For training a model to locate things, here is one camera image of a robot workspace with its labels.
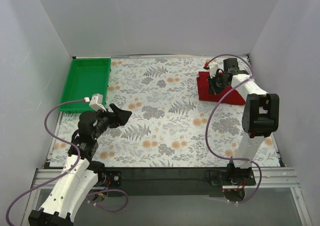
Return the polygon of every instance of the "red cloth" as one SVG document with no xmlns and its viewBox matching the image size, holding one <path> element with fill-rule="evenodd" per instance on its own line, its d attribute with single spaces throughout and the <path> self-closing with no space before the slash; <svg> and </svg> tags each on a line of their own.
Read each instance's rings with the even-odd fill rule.
<svg viewBox="0 0 320 226">
<path fill-rule="evenodd" d="M 226 87 L 223 92 L 218 95 L 209 94 L 209 83 L 207 81 L 209 75 L 210 74 L 208 71 L 199 71 L 199 77 L 196 78 L 199 100 L 218 102 L 229 90 L 232 89 L 232 87 Z M 234 90 L 223 100 L 223 103 L 227 103 L 230 105 L 245 105 L 246 102 L 241 97 L 241 95 L 236 90 Z"/>
</svg>

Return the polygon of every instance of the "wall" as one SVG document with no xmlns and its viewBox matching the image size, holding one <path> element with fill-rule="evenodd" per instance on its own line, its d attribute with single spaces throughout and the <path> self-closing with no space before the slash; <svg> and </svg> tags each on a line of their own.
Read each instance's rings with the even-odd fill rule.
<svg viewBox="0 0 320 226">
<path fill-rule="evenodd" d="M 41 0 L 72 56 L 249 53 L 277 0 Z"/>
<path fill-rule="evenodd" d="M 279 0 L 251 53 L 258 83 L 280 96 L 275 138 L 313 225 L 320 225 L 319 11 L 319 0 Z"/>
<path fill-rule="evenodd" d="M 40 0 L 0 0 L 0 225 L 9 203 L 31 186 L 51 142 L 45 114 L 59 103 L 71 57 Z M 54 129 L 57 112 L 49 127 Z M 10 218 L 21 222 L 28 197 Z"/>
</svg>

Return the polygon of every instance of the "purple cable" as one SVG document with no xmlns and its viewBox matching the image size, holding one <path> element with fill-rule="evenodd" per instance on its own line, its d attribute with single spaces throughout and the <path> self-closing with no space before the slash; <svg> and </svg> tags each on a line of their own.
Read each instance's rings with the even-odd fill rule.
<svg viewBox="0 0 320 226">
<path fill-rule="evenodd" d="M 225 55 L 235 56 L 235 57 L 241 59 L 247 66 L 250 67 L 249 63 L 246 62 L 244 59 L 242 59 L 242 58 L 239 57 L 239 56 L 232 55 L 232 54 L 221 54 L 221 55 L 218 55 L 218 56 L 212 58 L 212 59 L 209 61 L 209 63 L 212 62 L 214 59 L 216 59 L 216 58 L 218 58 L 218 57 L 220 57 L 220 56 L 225 56 Z M 209 118 L 208 118 L 208 122 L 207 122 L 206 128 L 205 128 L 205 143 L 206 143 L 206 146 L 207 146 L 208 150 L 209 150 L 214 156 L 216 156 L 216 157 L 218 157 L 218 158 L 220 158 L 220 159 L 223 159 L 223 160 L 242 160 L 242 161 L 249 161 L 249 162 L 255 164 L 255 165 L 257 166 L 258 170 L 259 170 L 260 177 L 259 177 L 259 182 L 258 182 L 255 190 L 253 191 L 253 193 L 252 193 L 248 198 L 246 198 L 246 199 L 243 200 L 243 201 L 238 202 L 239 204 L 245 203 L 245 202 L 247 202 L 248 200 L 250 200 L 250 199 L 256 194 L 256 192 L 258 191 L 259 186 L 260 186 L 261 181 L 262 181 L 262 171 L 261 171 L 261 167 L 260 167 L 255 161 L 253 161 L 253 160 L 251 160 L 251 159 L 247 159 L 247 158 L 228 158 L 228 157 L 223 157 L 223 156 L 220 156 L 220 155 L 216 154 L 216 153 L 210 148 L 210 146 L 209 146 L 209 142 L 208 142 L 208 130 L 209 130 L 210 121 L 211 121 L 211 119 L 212 119 L 212 117 L 213 117 L 216 109 L 217 109 L 218 106 L 221 104 L 221 102 L 222 102 L 231 92 L 233 92 L 233 91 L 236 90 L 238 87 L 240 87 L 241 85 L 245 84 L 246 82 L 248 82 L 248 81 L 251 80 L 251 79 L 253 79 L 253 75 L 250 76 L 248 79 L 244 80 L 243 82 L 239 83 L 239 84 L 236 85 L 235 87 L 233 87 L 231 90 L 229 90 L 229 91 L 217 102 L 217 104 L 214 106 L 214 108 L 213 108 L 213 110 L 212 110 L 212 112 L 211 112 L 211 114 L 210 114 L 210 116 L 209 116 Z"/>
<path fill-rule="evenodd" d="M 85 101 L 85 100 L 82 99 L 82 100 L 72 100 L 72 101 L 67 101 L 67 102 L 61 103 L 61 104 L 57 105 L 56 107 L 54 107 L 53 109 L 51 109 L 51 110 L 47 113 L 47 115 L 45 116 L 45 119 L 44 119 L 44 128 L 45 128 L 45 130 L 46 130 L 52 137 L 54 137 L 54 138 L 56 138 L 57 140 L 60 140 L 60 141 L 62 141 L 62 142 L 64 142 L 64 143 L 66 143 L 66 144 L 72 145 L 72 146 L 76 149 L 76 151 L 77 151 L 77 159 L 76 159 L 74 165 L 69 169 L 69 171 L 71 171 L 75 166 L 77 166 L 77 164 L 78 164 L 78 162 L 79 162 L 79 160 L 80 160 L 80 150 L 79 150 L 79 148 L 78 148 L 75 144 L 73 144 L 73 143 L 71 143 L 71 142 L 69 142 L 69 141 L 67 141 L 67 140 L 64 140 L 64 139 L 62 139 L 62 138 L 54 135 L 54 134 L 48 129 L 47 121 L 48 121 L 49 115 L 50 115 L 55 109 L 57 109 L 58 107 L 60 107 L 60 106 L 62 106 L 62 105 L 70 104 L 70 103 L 79 103 L 79 102 L 84 102 L 84 101 Z M 53 178 L 53 179 L 51 179 L 51 180 L 48 180 L 48 181 L 46 181 L 46 182 L 44 182 L 44 183 L 42 183 L 42 184 L 40 184 L 40 185 L 37 185 L 37 186 L 35 186 L 35 187 L 33 187 L 33 188 L 25 191 L 24 193 L 22 193 L 22 194 L 19 195 L 18 197 L 16 197 L 15 200 L 13 200 L 12 203 L 9 205 L 9 207 L 8 207 L 8 209 L 7 209 L 7 211 L 6 211 L 6 214 L 5 214 L 5 220 L 6 220 L 6 222 L 8 223 L 8 225 L 10 225 L 10 226 L 15 226 L 15 225 L 10 221 L 10 219 L 9 219 L 9 213 L 10 213 L 10 210 L 11 210 L 11 208 L 13 207 L 13 205 L 14 205 L 19 199 L 21 199 L 21 198 L 22 198 L 23 196 L 25 196 L 26 194 L 32 192 L 33 190 L 39 189 L 40 187 L 42 187 L 42 186 L 44 186 L 44 185 L 47 185 L 47 184 L 49 184 L 49 183 L 51 183 L 51 182 L 53 182 L 53 181 L 55 181 L 55 180 L 57 180 L 57 179 L 65 176 L 67 173 L 68 173 L 68 172 L 64 172 L 63 174 L 60 174 L 59 176 L 57 176 L 57 177 L 55 177 L 55 178 Z"/>
<path fill-rule="evenodd" d="M 95 203 L 94 201 L 90 201 L 90 202 L 91 202 L 92 204 L 94 204 L 94 205 L 96 205 L 96 206 L 98 206 L 98 207 L 100 207 L 100 208 L 102 208 L 102 209 L 104 209 L 104 210 L 106 210 L 106 211 L 112 212 L 112 213 L 119 212 L 119 211 L 123 210 L 123 209 L 127 206 L 129 198 L 128 198 L 128 195 L 126 194 L 126 192 L 123 191 L 123 190 L 116 190 L 116 189 L 114 189 L 114 190 L 102 190 L 102 191 L 90 193 L 90 194 L 88 194 L 87 196 L 92 196 L 92 195 L 97 195 L 97 194 L 100 194 L 100 193 L 107 193 L 107 192 L 120 192 L 120 193 L 123 193 L 124 196 L 125 196 L 125 204 L 122 205 L 122 206 L 121 206 L 119 209 L 117 209 L 117 210 L 111 210 L 111 209 L 108 209 L 108 208 L 105 207 L 105 206 L 102 206 L 101 204 Z"/>
</svg>

